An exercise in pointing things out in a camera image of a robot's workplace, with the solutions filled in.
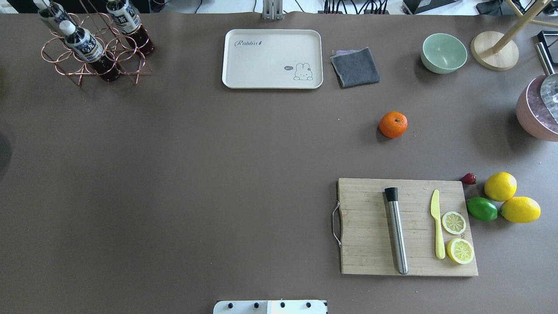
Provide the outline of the orange mandarin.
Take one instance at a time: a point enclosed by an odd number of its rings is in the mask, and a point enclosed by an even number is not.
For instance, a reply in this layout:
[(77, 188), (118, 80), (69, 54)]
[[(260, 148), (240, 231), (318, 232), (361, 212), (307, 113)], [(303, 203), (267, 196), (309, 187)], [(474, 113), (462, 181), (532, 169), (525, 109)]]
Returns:
[(407, 117), (397, 111), (391, 111), (379, 121), (379, 130), (388, 138), (397, 138), (404, 134), (408, 127)]

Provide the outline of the cream rabbit tray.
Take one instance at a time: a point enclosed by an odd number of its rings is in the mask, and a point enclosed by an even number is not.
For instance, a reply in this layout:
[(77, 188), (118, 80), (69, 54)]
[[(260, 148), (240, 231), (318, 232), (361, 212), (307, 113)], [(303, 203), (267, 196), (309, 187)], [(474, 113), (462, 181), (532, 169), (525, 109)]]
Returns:
[(315, 89), (323, 83), (321, 36), (309, 29), (233, 29), (221, 80), (237, 89)]

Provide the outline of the grey cloth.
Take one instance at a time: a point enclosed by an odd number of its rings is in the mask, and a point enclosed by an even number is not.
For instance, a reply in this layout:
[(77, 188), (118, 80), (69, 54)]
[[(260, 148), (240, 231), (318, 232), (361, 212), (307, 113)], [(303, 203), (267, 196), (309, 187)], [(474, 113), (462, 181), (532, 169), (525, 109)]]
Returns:
[(342, 88), (378, 83), (381, 79), (369, 47), (337, 50), (330, 60)]

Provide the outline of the wooden cutting board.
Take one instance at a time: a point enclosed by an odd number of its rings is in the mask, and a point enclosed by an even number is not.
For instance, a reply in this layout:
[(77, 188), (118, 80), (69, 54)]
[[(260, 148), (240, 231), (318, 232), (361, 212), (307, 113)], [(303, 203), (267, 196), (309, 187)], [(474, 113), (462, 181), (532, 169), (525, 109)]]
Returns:
[(468, 221), (460, 181), (394, 180), (342, 177), (337, 181), (340, 201), (340, 252), (343, 274), (398, 276), (385, 189), (398, 189), (403, 240), (409, 276), (478, 275), (476, 261), (458, 264), (435, 255), (435, 221), (431, 196), (439, 191), (440, 212), (458, 212)]

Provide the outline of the yellow plastic knife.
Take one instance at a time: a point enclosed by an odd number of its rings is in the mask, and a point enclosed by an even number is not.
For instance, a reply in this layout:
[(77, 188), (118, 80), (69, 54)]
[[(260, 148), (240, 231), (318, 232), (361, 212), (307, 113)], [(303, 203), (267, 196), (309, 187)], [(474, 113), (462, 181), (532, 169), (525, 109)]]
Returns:
[(441, 213), (440, 213), (440, 191), (434, 189), (430, 201), (430, 215), (434, 219), (435, 228), (435, 255), (438, 259), (444, 259), (446, 256), (444, 247), (444, 238), (442, 235)]

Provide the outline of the lemon slice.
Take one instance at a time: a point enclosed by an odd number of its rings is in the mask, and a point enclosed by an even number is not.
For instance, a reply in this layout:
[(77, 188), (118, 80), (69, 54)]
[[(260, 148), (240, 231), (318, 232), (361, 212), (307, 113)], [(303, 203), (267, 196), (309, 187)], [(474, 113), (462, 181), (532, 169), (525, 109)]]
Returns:
[(466, 219), (459, 213), (450, 211), (441, 217), (442, 228), (452, 235), (461, 235), (466, 230)]
[(468, 264), (474, 258), (473, 245), (465, 239), (452, 239), (446, 245), (448, 256), (458, 264)]

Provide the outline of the red strawberry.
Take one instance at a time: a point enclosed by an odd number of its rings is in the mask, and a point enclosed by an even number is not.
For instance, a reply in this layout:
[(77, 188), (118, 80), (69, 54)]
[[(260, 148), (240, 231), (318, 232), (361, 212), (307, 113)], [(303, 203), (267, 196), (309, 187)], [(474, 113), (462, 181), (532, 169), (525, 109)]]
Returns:
[(461, 177), (460, 181), (466, 185), (474, 185), (476, 184), (477, 177), (474, 173), (467, 173), (463, 177)]

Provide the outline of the green bowl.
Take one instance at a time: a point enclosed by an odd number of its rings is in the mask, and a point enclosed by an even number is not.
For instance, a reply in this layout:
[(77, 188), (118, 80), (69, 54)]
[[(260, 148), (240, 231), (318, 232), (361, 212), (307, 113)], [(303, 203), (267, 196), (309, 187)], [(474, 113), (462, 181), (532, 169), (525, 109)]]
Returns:
[(421, 61), (433, 73), (452, 73), (461, 68), (467, 59), (464, 44), (450, 34), (431, 34), (422, 44)]

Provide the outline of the green lime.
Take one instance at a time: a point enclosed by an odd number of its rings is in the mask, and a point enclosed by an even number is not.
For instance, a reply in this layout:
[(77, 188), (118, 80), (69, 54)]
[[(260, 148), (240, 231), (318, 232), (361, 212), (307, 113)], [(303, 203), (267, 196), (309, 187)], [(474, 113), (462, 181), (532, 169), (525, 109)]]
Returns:
[(466, 201), (467, 211), (482, 221), (493, 221), (498, 217), (498, 209), (490, 200), (484, 197), (474, 197)]

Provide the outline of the tea bottle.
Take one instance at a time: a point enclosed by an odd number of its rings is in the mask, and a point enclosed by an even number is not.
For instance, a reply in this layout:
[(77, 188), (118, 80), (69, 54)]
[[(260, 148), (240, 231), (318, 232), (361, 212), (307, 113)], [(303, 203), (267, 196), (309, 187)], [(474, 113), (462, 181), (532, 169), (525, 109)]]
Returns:
[(129, 0), (108, 0), (106, 10), (128, 42), (128, 46), (136, 49), (136, 54), (146, 56), (155, 50), (148, 32), (142, 26), (141, 19)]
[(59, 34), (59, 25), (64, 20), (69, 20), (72, 24), (75, 24), (71, 17), (68, 15), (64, 8), (56, 3), (49, 0), (34, 0), (34, 5), (38, 8), (38, 14), (40, 19), (51, 32)]
[(90, 67), (105, 81), (111, 82), (119, 77), (119, 66), (115, 61), (106, 56), (105, 48), (85, 28), (64, 20), (59, 25), (64, 34), (64, 41), (68, 48)]

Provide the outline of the yellow lemon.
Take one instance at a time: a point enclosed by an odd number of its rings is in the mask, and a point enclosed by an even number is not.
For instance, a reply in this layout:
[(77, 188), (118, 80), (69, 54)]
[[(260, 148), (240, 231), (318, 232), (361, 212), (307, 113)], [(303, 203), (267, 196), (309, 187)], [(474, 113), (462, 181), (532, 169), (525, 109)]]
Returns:
[(498, 172), (491, 175), (485, 185), (484, 193), (495, 201), (508, 201), (517, 191), (516, 178), (507, 172)]
[(512, 197), (501, 205), (500, 212), (510, 222), (529, 223), (541, 216), (541, 207), (532, 198)]

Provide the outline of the wooden cup stand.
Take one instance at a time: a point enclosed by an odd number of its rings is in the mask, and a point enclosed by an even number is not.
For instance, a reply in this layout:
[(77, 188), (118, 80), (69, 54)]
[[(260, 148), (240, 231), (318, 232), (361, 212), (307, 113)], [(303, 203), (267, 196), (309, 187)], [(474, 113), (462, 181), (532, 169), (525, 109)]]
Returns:
[(474, 59), (490, 70), (504, 71), (516, 65), (519, 58), (519, 50), (513, 42), (513, 38), (529, 23), (558, 28), (556, 22), (544, 22), (534, 19), (550, 4), (549, 0), (537, 0), (524, 14), (512, 4), (512, 1), (507, 0), (506, 2), (518, 16), (514, 26), (505, 34), (496, 31), (486, 31), (477, 34), (470, 44)]

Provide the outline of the pink bowl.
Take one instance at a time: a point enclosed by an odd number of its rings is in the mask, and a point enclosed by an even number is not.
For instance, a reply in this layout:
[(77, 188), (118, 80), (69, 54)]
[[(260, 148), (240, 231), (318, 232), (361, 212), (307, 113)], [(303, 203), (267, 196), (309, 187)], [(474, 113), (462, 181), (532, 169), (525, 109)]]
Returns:
[(534, 78), (522, 91), (516, 105), (516, 116), (523, 127), (533, 137), (556, 142), (557, 123), (541, 99), (540, 88), (545, 76)]

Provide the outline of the metal ice scoop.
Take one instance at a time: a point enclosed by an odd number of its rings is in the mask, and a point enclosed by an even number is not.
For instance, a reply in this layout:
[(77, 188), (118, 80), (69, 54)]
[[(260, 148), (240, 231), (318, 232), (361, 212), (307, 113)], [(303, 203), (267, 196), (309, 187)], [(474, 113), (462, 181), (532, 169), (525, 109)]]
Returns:
[(550, 115), (558, 122), (558, 75), (554, 71), (543, 42), (536, 44), (537, 54), (546, 77), (540, 87), (540, 96)]

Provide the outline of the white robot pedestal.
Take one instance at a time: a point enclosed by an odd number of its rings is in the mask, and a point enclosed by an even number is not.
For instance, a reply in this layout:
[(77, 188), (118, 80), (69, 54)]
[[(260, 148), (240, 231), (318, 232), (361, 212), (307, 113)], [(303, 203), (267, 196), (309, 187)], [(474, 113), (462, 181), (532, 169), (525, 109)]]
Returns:
[(326, 300), (221, 300), (214, 314), (327, 314)]

